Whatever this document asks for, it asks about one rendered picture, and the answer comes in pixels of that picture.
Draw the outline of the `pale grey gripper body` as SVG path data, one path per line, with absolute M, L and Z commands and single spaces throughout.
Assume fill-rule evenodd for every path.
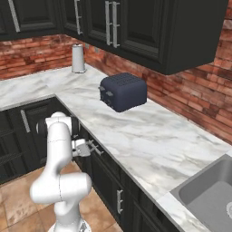
M 72 155 L 74 157 L 88 157 L 91 155 L 90 149 L 86 144 L 85 139 L 74 140 L 72 142 Z

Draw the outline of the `black drawer front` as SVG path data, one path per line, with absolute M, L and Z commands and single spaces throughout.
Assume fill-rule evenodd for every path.
M 117 178 L 120 178 L 120 167 L 111 157 L 111 155 L 106 151 L 106 149 L 83 127 L 80 128 L 80 135 L 83 136 L 87 141 L 93 140 L 95 145 L 99 145 L 98 149 L 104 151 L 101 156 L 99 156 L 95 151 L 93 152 L 97 155 L 102 163 L 110 170 L 110 172 Z

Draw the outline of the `black lower drawer stack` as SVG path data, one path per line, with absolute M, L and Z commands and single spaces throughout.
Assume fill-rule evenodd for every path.
M 21 155 L 7 111 L 0 111 L 0 184 L 24 174 Z

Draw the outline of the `black lower cupboard door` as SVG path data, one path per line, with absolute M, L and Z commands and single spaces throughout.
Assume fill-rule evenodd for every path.
M 31 130 L 27 133 L 24 128 L 26 142 L 30 150 L 29 160 L 32 164 L 32 170 L 39 169 L 46 162 L 47 141 L 44 136 L 37 133 L 36 124 L 39 120 L 49 118 L 57 111 L 56 99 L 52 97 L 17 107 L 16 112 L 19 114 L 20 122 L 24 127 L 20 110 L 24 110 Z
M 128 213 L 126 190 L 122 186 L 121 180 L 117 179 L 94 153 L 92 154 L 92 181 L 97 193 L 103 199 L 103 203 L 112 213 L 121 229 L 126 231 L 126 214 Z M 121 193 L 123 199 L 121 214 L 117 212 L 117 189 L 123 190 Z

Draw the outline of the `black cupboard door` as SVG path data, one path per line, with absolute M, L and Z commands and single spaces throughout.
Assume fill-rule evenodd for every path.
M 13 0 L 20 33 L 15 30 L 8 0 L 0 0 L 0 2 L 5 29 L 11 40 L 62 32 L 59 0 Z
M 92 154 L 92 181 L 97 193 L 103 199 L 103 203 L 112 213 L 121 229 L 126 231 L 126 214 L 128 213 L 126 190 L 122 186 L 121 180 L 117 179 L 94 153 Z M 117 189 L 123 190 L 121 193 L 123 199 L 121 214 L 117 212 Z
M 105 1 L 86 0 L 87 36 L 97 43 L 106 44 Z
M 175 0 L 114 0 L 118 46 L 114 54 L 159 73 L 166 72 L 169 26 Z
M 19 114 L 20 122 L 24 127 L 20 110 L 24 110 L 31 130 L 27 133 L 24 128 L 26 142 L 30 150 L 29 160 L 32 164 L 32 170 L 39 169 L 46 162 L 47 141 L 44 136 L 37 133 L 36 124 L 39 120 L 49 118 L 57 111 L 56 99 L 52 97 L 17 107 L 16 112 Z
M 82 9 L 82 0 L 78 2 L 79 15 L 82 17 L 80 19 L 80 27 L 82 34 L 78 35 L 76 28 L 76 18 L 74 10 L 74 1 L 73 0 L 62 0 L 62 11 L 63 11 L 63 31 L 71 36 L 82 40 L 84 38 L 84 17 Z

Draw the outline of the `dark blue toaster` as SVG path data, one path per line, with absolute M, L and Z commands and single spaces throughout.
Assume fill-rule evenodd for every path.
M 147 102 L 147 84 L 128 72 L 101 80 L 100 100 L 116 112 L 123 112 Z

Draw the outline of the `white paper towel roll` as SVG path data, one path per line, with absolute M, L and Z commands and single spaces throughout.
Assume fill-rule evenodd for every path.
M 72 46 L 72 72 L 85 73 L 83 46 L 80 43 L 75 43 Z

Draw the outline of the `black upper cupboard door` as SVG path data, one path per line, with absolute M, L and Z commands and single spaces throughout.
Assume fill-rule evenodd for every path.
M 15 30 L 8 0 L 0 0 L 0 2 L 5 29 L 11 40 L 62 32 L 59 0 L 13 0 L 20 33 Z
M 169 26 L 175 0 L 114 0 L 118 46 L 114 54 L 159 73 L 166 72 Z
M 78 2 L 79 15 L 82 17 L 80 19 L 80 27 L 82 34 L 78 35 L 76 28 L 76 18 L 74 10 L 74 1 L 73 0 L 62 0 L 62 11 L 63 11 L 63 31 L 71 36 L 82 40 L 84 38 L 84 17 L 82 9 L 82 0 Z
M 87 36 L 97 43 L 106 44 L 105 1 L 86 0 Z

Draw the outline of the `grey sink basin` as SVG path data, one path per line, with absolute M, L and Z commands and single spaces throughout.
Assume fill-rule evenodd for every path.
M 171 194 L 212 232 L 232 232 L 232 157 L 224 154 Z

